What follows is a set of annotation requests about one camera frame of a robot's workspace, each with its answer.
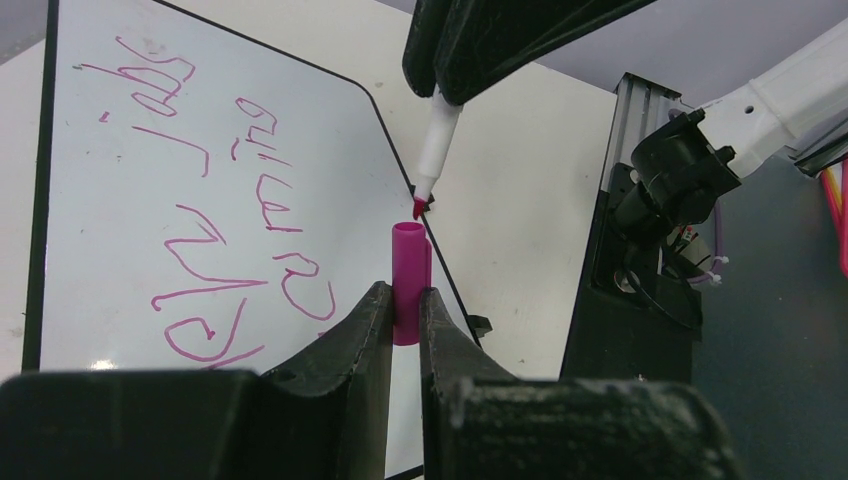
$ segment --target cable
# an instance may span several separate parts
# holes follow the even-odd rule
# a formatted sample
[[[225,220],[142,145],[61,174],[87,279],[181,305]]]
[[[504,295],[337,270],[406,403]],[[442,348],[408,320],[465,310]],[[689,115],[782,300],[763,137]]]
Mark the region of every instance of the cable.
[[[665,242],[662,243],[662,249],[663,249],[663,254],[668,256],[669,246]],[[627,276],[627,281],[630,283],[630,286],[633,288],[634,291],[636,291],[637,294],[639,294],[639,296],[642,298],[643,302],[645,302],[647,304],[648,308],[653,309],[654,311],[656,311],[656,313],[662,315],[663,317],[665,317],[667,320],[671,321],[672,323],[676,323],[677,325],[680,325],[681,327],[686,328],[688,330],[694,330],[696,327],[700,327],[703,324],[704,319],[703,319],[703,315],[701,314],[701,306],[698,303],[698,299],[695,297],[694,292],[692,291],[692,287],[690,285],[688,285],[686,282],[680,282],[681,285],[685,286],[684,292],[686,294],[686,298],[687,298],[687,300],[689,300],[689,303],[692,306],[692,312],[695,314],[695,325],[690,325],[686,322],[682,322],[679,319],[677,319],[674,315],[669,313],[668,310],[666,310],[662,305],[660,305],[659,302],[657,302],[656,299],[654,299],[654,297],[652,297],[645,290],[644,287],[642,287],[642,285],[639,283],[639,279],[636,278],[636,275],[634,275],[633,272],[630,270],[630,262],[633,259],[633,255],[635,253],[636,253],[636,250],[634,248],[631,248],[625,254],[625,256],[624,256],[624,273]],[[674,270],[675,270],[675,274],[679,278],[683,278],[683,276],[680,275],[680,271],[677,270],[676,265],[674,265],[674,264],[671,264],[671,265],[672,265],[672,268],[674,268]]]
[[[721,271],[722,265],[730,261],[726,256],[724,256],[724,232],[722,231],[721,206],[718,201],[716,201],[715,207],[713,207],[713,221],[715,222],[713,264],[709,270],[704,272],[703,275],[690,278],[689,283],[692,285],[700,285],[704,282],[711,282],[713,284],[720,283],[721,276],[719,275],[719,272]]]

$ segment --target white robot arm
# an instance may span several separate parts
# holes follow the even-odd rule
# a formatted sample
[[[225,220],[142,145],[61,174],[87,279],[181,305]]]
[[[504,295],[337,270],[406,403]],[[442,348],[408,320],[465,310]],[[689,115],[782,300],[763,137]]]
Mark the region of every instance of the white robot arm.
[[[848,109],[848,19],[768,72],[701,108],[698,128],[716,148],[730,145],[740,178],[819,123]]]
[[[653,248],[703,222],[721,195],[775,152],[848,110],[848,20],[760,77],[645,137],[637,188],[616,207],[620,235]]]

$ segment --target pink marker cap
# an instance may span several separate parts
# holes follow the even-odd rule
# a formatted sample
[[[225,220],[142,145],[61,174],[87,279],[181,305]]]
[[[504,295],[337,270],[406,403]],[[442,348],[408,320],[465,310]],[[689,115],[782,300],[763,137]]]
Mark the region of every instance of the pink marker cap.
[[[394,344],[419,341],[421,294],[430,288],[433,247],[424,225],[401,222],[392,227],[392,296],[395,306]]]

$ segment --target marker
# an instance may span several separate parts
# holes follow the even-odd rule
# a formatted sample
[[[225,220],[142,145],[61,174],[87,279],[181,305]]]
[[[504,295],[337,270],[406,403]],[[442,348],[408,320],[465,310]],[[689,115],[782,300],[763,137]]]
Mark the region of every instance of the marker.
[[[412,218],[415,220],[424,213],[430,191],[442,174],[460,113],[462,113],[462,106],[449,104],[439,92],[439,87],[436,87],[436,91],[433,92],[430,125],[427,127],[424,148],[421,149],[421,156],[418,159],[418,183],[415,185],[415,193],[412,196],[415,201]]]

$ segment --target pink handwriting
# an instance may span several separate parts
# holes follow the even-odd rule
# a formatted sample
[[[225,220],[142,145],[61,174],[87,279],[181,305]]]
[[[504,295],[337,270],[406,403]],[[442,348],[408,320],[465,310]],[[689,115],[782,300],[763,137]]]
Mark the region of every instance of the pink handwriting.
[[[169,325],[168,327],[165,328],[165,341],[168,342],[168,345],[170,345],[171,348],[175,352],[177,352],[180,355],[182,355],[183,357],[189,358],[191,360],[195,360],[195,361],[198,361],[198,362],[214,362],[216,360],[220,360],[224,355],[227,354],[227,352],[230,351],[230,347],[232,346],[233,340],[235,339],[236,329],[238,329],[239,322],[241,321],[242,311],[244,310],[244,306],[245,306],[246,303],[247,303],[247,298],[242,298],[241,303],[239,304],[238,310],[236,310],[236,316],[235,316],[235,319],[233,319],[233,325],[232,325],[232,327],[230,327],[230,335],[229,335],[229,337],[227,337],[227,342],[224,344],[224,347],[221,349],[221,351],[218,352],[215,355],[212,355],[212,356],[209,356],[209,357],[203,357],[203,356],[200,356],[200,355],[195,355],[195,354],[181,348],[179,345],[177,345],[177,343],[171,337],[171,331],[176,329],[176,328],[183,327],[183,326],[188,325],[190,323],[200,323],[201,327],[203,327],[203,331],[206,333],[206,340],[212,340],[212,337],[215,336],[215,331],[212,330],[211,328],[209,328],[209,324],[206,323],[206,319],[204,319],[203,317],[187,318],[185,320],[180,320],[179,322],[176,322],[172,325]],[[262,350],[263,348],[265,348],[265,345],[260,345],[259,347],[254,348],[253,350],[250,350],[249,352],[246,352],[246,353],[243,353],[243,354],[240,354],[240,355],[236,355],[232,358],[229,358],[227,360],[224,360],[224,361],[212,364],[212,365],[208,365],[206,368],[215,368],[215,367],[218,367],[218,366],[223,366],[223,365],[227,365],[229,363],[233,363],[235,361],[250,357],[251,355],[254,355],[257,352],[259,352],[260,350]]]
[[[266,120],[270,119],[270,123],[268,123],[264,127],[257,126],[257,125],[251,125],[247,129],[247,138],[245,139],[245,141],[248,142],[248,143],[253,143],[255,145],[259,145],[261,147],[265,147],[268,150],[276,151],[277,150],[276,148],[274,148],[274,147],[272,147],[272,146],[270,146],[266,143],[262,143],[259,140],[256,140],[255,138],[253,138],[253,135],[254,135],[254,132],[262,132],[266,135],[273,137],[274,133],[276,133],[276,131],[277,131],[277,117],[275,117],[271,112],[269,112],[268,110],[265,110],[264,108],[260,107],[256,103],[253,103],[250,100],[247,100],[247,99],[242,98],[242,97],[239,97],[239,98],[236,99],[236,106],[238,106],[239,110],[246,113],[251,118],[255,118],[255,119],[264,118]]]
[[[286,276],[283,277],[282,282],[280,282],[280,287],[283,289],[283,295],[286,296],[286,299],[289,301],[289,303],[292,304],[292,306],[294,306],[294,308],[300,310],[307,317],[313,318],[315,320],[321,320],[321,321],[328,320],[330,317],[333,316],[334,313],[336,313],[336,298],[333,295],[333,286],[330,285],[330,282],[327,282],[327,290],[330,292],[330,313],[328,313],[326,315],[318,315],[318,314],[314,314],[314,313],[307,311],[305,308],[300,306],[294,300],[294,298],[292,298],[291,294],[288,291],[288,288],[286,287],[286,284],[288,283],[289,280],[291,280],[292,277],[313,278],[313,277],[318,276],[319,267],[318,267],[317,263],[313,262],[312,260],[304,257],[303,255],[301,255],[299,253],[287,253],[285,255],[278,255],[276,257],[271,257],[271,258],[273,258],[274,260],[285,260],[286,258],[291,258],[291,257],[298,257],[303,262],[305,262],[307,265],[310,265],[312,267],[312,272],[311,273],[300,272],[300,271],[286,267]]]
[[[259,157],[260,160],[271,160],[272,162],[282,163],[283,165],[286,165],[288,167],[292,166],[292,164],[289,162],[284,162],[279,158],[274,158],[269,155],[265,155],[264,153],[257,153],[256,156]]]
[[[118,42],[122,47],[129,50],[130,52],[138,55],[141,59],[147,60],[150,63],[157,63],[157,64],[161,65],[161,64],[167,64],[167,63],[173,63],[173,62],[180,62],[180,63],[184,64],[185,66],[187,66],[189,68],[188,74],[186,74],[183,77],[184,82],[187,81],[189,78],[191,78],[192,75],[194,75],[194,70],[195,70],[196,67],[194,65],[192,65],[191,63],[183,60],[182,58],[174,57],[174,58],[169,58],[167,60],[156,60],[156,59],[153,59],[153,58],[145,57],[144,55],[135,51],[132,47],[130,47],[129,45],[124,43],[123,39],[120,36],[115,37],[115,41]]]
[[[150,133],[152,135],[156,135],[156,136],[159,136],[159,137],[162,137],[162,138],[167,138],[168,140],[173,140],[177,143],[181,143],[183,145],[188,145],[189,147],[200,150],[201,152],[203,152],[203,173],[200,176],[205,177],[206,175],[209,175],[209,151],[206,150],[205,148],[200,147],[198,145],[195,145],[191,142],[187,142],[185,140],[179,139],[177,137],[172,137],[172,136],[166,135],[164,133],[155,132],[153,130],[150,130],[150,129],[147,129],[147,128],[144,128],[144,127],[139,127],[139,126],[133,125],[132,128],[134,130],[138,130],[138,131],[145,132],[145,133]]]
[[[236,137],[236,141],[235,141],[235,142],[233,142],[233,146],[231,146],[231,147],[230,147],[230,158],[232,158],[234,162],[235,162],[236,160],[238,160],[238,159],[236,158],[236,147],[238,147],[238,142],[240,142],[240,141],[241,141],[241,140],[239,140],[239,138],[238,138],[238,137]]]
[[[194,213],[195,215],[200,217],[200,219],[206,224],[206,227],[209,227],[209,229],[204,227],[204,225],[201,224],[200,222],[197,222],[197,226],[199,226],[200,229],[203,230],[203,233],[206,234],[206,238],[172,238],[170,240],[165,240],[165,248],[169,252],[171,252],[171,255],[173,255],[177,259],[177,261],[183,267],[183,270],[185,270],[189,275],[191,275],[192,277],[197,278],[199,280],[203,280],[204,282],[217,283],[217,284],[220,284],[220,285],[217,285],[217,286],[214,286],[214,287],[193,288],[193,289],[187,289],[187,290],[180,290],[180,291],[168,293],[168,294],[165,294],[165,295],[157,295],[157,296],[153,297],[153,299],[150,300],[150,305],[153,307],[154,310],[156,310],[157,312],[162,310],[162,307],[159,306],[159,302],[161,302],[162,300],[167,300],[167,299],[179,297],[179,296],[182,296],[182,295],[190,295],[190,294],[193,294],[193,293],[217,292],[217,291],[220,291],[220,290],[231,290],[231,289],[234,289],[234,288],[254,287],[254,286],[257,286],[257,285],[268,284],[268,282],[264,281],[264,280],[235,280],[235,279],[227,279],[227,278],[207,277],[207,276],[204,276],[204,275],[197,273],[190,266],[188,266],[188,264],[185,262],[185,260],[183,260],[182,256],[179,254],[179,252],[177,252],[177,250],[174,248],[175,245],[179,245],[179,244],[207,244],[207,243],[218,243],[218,242],[226,245],[227,240],[224,238],[223,235],[221,235],[221,232],[218,231],[218,229],[215,227],[215,225],[212,223],[212,221],[210,221],[199,210],[196,210],[196,209],[191,208],[191,207],[187,207],[185,205],[177,205],[177,208],[180,208],[182,210],[186,210],[186,211]]]
[[[288,183],[280,180],[277,177],[272,177],[267,173],[263,173],[259,176],[259,181],[256,182],[256,199],[259,200],[259,205],[262,207],[262,218],[265,220],[265,229],[272,232],[288,232],[288,233],[298,233],[302,232],[302,228],[293,228],[293,227],[279,227],[274,225],[274,222],[269,218],[269,215],[273,212],[288,212],[290,209],[283,205],[282,203],[277,202],[269,202],[262,198],[262,185],[265,180],[270,180],[273,182],[277,182],[280,185],[286,186],[288,188],[292,188]]]
[[[159,65],[180,62],[182,64],[187,65],[189,67],[189,72],[188,74],[183,76],[183,82],[187,81],[189,78],[191,78],[192,75],[194,75],[195,66],[189,63],[188,61],[183,60],[182,58],[174,57],[169,58],[167,60],[151,59],[130,48],[123,42],[121,37],[115,37],[115,41],[118,42],[118,44],[124,47],[125,49],[129,50],[133,54],[148,62]],[[152,96],[142,92],[133,92],[130,97],[132,97],[133,100],[135,100],[139,105],[143,106],[147,110],[157,113],[159,115],[165,117],[173,117],[177,114],[177,110],[168,105],[168,102],[171,101],[171,99],[173,99],[174,97],[176,97],[177,93],[182,89],[182,82],[177,78],[165,72],[159,71],[155,68],[149,67],[118,67],[117,71],[113,72],[112,70],[103,67],[98,67],[96,65],[91,65],[88,63],[83,63],[82,66],[98,70],[100,72],[108,73],[119,78],[124,78],[132,82],[140,83],[142,85],[146,85],[150,88],[153,88],[154,90],[158,90],[159,92],[165,94],[165,96],[161,99],[153,98]],[[138,75],[141,72],[148,72],[152,74],[154,78],[150,80],[143,79]]]

